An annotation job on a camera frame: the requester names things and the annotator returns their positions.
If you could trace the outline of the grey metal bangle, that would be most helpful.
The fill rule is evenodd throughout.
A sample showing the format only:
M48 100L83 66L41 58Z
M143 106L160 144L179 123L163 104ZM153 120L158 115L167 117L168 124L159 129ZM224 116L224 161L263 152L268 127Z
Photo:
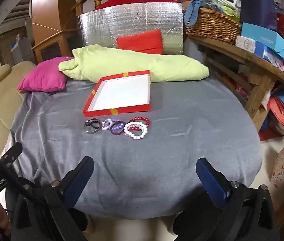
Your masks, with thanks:
M84 124L84 130L88 134L95 134L102 129L102 123L99 119L88 119Z

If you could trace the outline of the dark maroon bangle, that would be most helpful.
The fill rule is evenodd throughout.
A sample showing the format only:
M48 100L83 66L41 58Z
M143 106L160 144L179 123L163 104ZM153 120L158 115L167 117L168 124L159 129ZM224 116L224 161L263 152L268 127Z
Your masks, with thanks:
M121 135L124 132L125 125L124 121L115 121L110 127L111 134L115 136Z

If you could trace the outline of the red shallow jewelry box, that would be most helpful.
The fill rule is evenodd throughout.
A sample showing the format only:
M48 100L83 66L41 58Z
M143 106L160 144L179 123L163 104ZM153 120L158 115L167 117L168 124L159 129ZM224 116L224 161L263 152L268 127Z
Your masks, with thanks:
M151 74L148 70L102 77L82 110L85 117L151 110Z

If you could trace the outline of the beige leather sofa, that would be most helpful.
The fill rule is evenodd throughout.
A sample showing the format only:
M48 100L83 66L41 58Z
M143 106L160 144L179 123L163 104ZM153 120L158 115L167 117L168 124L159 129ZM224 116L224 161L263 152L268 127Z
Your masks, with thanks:
M17 86L35 67L30 61L20 62L13 67L0 67L0 155L7 143L15 114L23 102L23 95Z

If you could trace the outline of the grey bed blanket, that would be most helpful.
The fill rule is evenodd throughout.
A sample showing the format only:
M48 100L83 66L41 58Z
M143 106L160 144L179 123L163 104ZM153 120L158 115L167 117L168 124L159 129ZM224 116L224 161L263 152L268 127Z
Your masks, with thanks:
M77 210L126 219L172 215L201 191L198 159L246 186L260 170L260 140L250 116L212 77L153 83L151 111L144 113L151 124L141 140L85 132L82 110L93 88L90 81L68 80L57 93L26 93L11 127L23 146L15 169L37 184L62 179L85 156L94 160Z

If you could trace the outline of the magenta cushion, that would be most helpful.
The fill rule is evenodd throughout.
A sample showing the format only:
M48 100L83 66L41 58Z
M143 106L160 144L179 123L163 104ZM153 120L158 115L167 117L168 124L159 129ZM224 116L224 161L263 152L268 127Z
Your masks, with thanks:
M45 93L60 91L66 86L66 76L59 71L58 65L73 57L55 57L39 63L19 83L20 91L41 91Z

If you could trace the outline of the wooden side table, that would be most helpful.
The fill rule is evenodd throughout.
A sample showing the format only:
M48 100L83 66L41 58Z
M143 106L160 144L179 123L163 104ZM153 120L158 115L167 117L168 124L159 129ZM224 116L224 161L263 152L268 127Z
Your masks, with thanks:
M260 57L238 48L234 45L210 39L189 35L189 39L198 45L204 46L206 56L204 63L213 68L213 76L224 84L234 95L239 99L245 110L248 112L257 130L260 130L268 110L261 107L263 98L268 90L271 90L277 81L284 84L284 72L273 66L268 61ZM229 67L215 61L210 56L214 52L222 53L223 55L244 64L250 68L248 80L244 80L238 74L233 72ZM222 76L217 73L217 70L237 82L248 93L248 99L240 95L228 82L222 79Z

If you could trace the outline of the light green pillow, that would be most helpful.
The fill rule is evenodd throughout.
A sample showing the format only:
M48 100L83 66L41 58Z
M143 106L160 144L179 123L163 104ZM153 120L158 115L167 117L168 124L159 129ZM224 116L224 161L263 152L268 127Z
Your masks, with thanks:
M200 81L209 68L182 54L147 54L102 47L98 44L72 50L74 58L59 63L58 69L78 81L98 82L100 78L135 71L149 71L152 82Z

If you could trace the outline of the white patterned box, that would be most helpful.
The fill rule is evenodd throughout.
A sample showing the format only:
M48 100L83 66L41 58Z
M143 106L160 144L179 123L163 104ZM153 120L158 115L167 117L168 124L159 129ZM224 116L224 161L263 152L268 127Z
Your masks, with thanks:
M254 52L256 50L256 41L251 39L251 38L247 38L247 37L243 37L241 35L237 35L235 46L254 54Z

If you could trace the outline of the brown wooden cabinet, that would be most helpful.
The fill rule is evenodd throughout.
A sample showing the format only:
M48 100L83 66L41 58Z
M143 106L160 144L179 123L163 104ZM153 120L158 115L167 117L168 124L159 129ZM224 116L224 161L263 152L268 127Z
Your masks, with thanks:
M35 53L38 63L71 55L69 41L77 35L76 0L30 0Z

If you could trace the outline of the light blue flat box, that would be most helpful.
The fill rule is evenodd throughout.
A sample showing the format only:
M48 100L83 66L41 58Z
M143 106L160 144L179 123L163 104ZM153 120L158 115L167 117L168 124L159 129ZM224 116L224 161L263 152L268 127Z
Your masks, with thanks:
M250 23L243 23L241 35L264 44L284 59L284 39L276 31Z

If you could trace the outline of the red cushion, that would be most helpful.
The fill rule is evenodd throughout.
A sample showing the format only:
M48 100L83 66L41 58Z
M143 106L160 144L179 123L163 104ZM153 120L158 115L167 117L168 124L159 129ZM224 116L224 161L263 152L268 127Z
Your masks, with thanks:
M163 54L163 40L160 30L147 31L116 39L117 48L148 54Z

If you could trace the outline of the wicker basket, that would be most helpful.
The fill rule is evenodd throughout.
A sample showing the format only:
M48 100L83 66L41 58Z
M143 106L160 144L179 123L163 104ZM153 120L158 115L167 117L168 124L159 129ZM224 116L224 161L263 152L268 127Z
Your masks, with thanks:
M210 38L229 44L235 44L236 37L241 34L242 26L220 12L201 7L193 26L185 26L187 35Z

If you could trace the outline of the blue cloth in basket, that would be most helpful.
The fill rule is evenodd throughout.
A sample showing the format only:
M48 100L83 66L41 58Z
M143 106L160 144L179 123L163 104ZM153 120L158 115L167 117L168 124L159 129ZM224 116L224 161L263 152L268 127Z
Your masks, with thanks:
M216 0L191 0L184 13L184 23L186 26L193 26L196 24L199 9L202 7L216 12L222 12L222 7Z

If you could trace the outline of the navy blue bag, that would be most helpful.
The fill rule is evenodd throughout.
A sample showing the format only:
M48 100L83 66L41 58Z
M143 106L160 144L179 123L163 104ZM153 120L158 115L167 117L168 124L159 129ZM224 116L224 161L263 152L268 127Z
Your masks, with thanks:
M240 22L277 31L274 0L241 0Z

